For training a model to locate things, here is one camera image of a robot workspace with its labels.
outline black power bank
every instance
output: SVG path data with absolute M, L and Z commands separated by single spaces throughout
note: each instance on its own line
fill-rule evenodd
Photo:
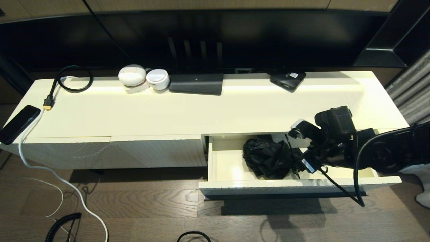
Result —
M 270 81 L 282 87 L 283 89 L 293 93 L 297 87 L 303 82 L 306 77 L 305 72 L 287 72 L 283 74 L 274 74 L 270 76 Z

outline wooden floor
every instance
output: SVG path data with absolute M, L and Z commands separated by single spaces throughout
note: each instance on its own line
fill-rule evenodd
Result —
M 98 220 L 83 211 L 75 192 L 47 171 L 26 168 L 20 158 L 0 152 L 0 241 L 44 241 L 52 218 L 74 212 L 83 217 L 72 231 L 78 242 L 104 241 Z M 110 242 L 175 242 L 189 230 L 213 242 L 430 241 L 430 210 L 414 201 L 419 180 L 371 190 L 362 208 L 350 198 L 204 201 L 198 182 L 205 168 L 91 171 L 59 170 L 84 192 L 88 208 L 102 217 Z M 58 185 L 55 188 L 34 180 Z M 59 230 L 55 241 L 66 240 Z M 187 236 L 184 242 L 203 242 Z

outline black device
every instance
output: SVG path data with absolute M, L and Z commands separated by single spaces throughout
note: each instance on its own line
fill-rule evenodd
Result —
M 270 81 L 273 84 L 293 93 L 294 91 L 296 91 L 297 87 L 303 82 L 305 77 L 306 73 L 304 72 L 289 71 L 283 74 L 271 75 Z
M 376 135 L 373 129 L 357 131 L 347 106 L 315 115 L 315 123 L 301 121 L 288 133 L 293 139 L 311 139 L 301 163 L 310 173 L 324 165 L 395 173 L 430 162 L 430 122 Z
M 12 143 L 39 114 L 40 109 L 31 105 L 25 106 L 2 130 L 0 130 L 0 142 L 5 145 Z
M 220 96 L 223 73 L 216 74 L 174 74 L 170 76 L 169 91 Z

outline dark wall panel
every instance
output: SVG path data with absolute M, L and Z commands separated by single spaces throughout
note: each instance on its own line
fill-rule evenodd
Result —
M 429 0 L 400 0 L 386 24 L 367 47 L 393 49 L 429 6 Z
M 430 12 L 418 22 L 394 52 L 411 65 L 430 48 Z
M 27 70 L 70 64 L 116 68 L 129 63 L 152 68 L 350 66 L 386 16 L 345 11 L 164 11 L 104 14 L 100 19 L 132 60 L 88 15 L 1 24 L 0 48 Z

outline gray curtain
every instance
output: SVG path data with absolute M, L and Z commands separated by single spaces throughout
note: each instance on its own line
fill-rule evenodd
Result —
M 386 90 L 408 124 L 430 121 L 430 50 Z

